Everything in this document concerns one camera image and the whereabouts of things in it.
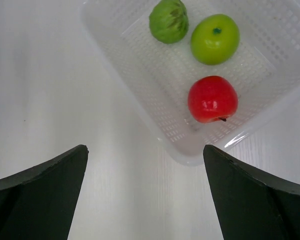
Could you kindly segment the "red fake tomato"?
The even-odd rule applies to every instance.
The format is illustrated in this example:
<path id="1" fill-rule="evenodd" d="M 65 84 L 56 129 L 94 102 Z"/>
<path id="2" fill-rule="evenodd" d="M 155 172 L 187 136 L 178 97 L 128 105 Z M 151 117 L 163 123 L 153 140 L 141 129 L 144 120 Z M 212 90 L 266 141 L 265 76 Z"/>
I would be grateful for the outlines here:
<path id="1" fill-rule="evenodd" d="M 202 124 L 225 122 L 236 113 L 238 105 L 238 95 L 233 86 L 218 75 L 196 81 L 187 96 L 190 114 Z"/>

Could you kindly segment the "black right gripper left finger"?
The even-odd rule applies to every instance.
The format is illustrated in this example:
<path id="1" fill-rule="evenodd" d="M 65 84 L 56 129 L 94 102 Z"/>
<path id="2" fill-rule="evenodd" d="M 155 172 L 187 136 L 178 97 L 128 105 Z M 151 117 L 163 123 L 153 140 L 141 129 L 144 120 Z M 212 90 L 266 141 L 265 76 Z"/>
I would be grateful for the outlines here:
<path id="1" fill-rule="evenodd" d="M 0 179 L 0 240 L 66 240 L 88 154 L 78 145 Z"/>

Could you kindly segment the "green fake apple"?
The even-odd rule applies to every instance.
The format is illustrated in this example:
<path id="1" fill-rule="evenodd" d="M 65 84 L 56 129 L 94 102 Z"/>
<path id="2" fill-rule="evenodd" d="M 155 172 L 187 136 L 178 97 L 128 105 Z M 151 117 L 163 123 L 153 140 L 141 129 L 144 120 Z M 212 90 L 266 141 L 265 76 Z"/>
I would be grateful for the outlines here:
<path id="1" fill-rule="evenodd" d="M 219 65 L 230 59 L 240 44 L 236 22 L 225 14 L 213 14 L 203 19 L 190 38 L 194 58 L 205 65 Z"/>

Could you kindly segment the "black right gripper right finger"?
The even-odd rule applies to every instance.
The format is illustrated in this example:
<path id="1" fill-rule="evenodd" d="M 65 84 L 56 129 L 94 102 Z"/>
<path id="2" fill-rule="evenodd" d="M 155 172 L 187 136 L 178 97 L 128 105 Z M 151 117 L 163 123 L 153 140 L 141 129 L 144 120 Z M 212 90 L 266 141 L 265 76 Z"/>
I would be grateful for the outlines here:
<path id="1" fill-rule="evenodd" d="M 225 240 L 300 240 L 300 184 L 206 145 L 203 159 Z"/>

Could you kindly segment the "green fake lime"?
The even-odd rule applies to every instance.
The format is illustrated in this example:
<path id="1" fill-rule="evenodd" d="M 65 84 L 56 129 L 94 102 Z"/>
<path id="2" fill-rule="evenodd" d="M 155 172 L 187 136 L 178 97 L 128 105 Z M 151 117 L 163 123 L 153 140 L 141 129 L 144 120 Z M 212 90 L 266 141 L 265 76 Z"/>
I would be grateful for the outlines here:
<path id="1" fill-rule="evenodd" d="M 152 36 L 161 43 L 174 44 L 181 41 L 189 30 L 189 18 L 180 0 L 161 0 L 149 15 Z"/>

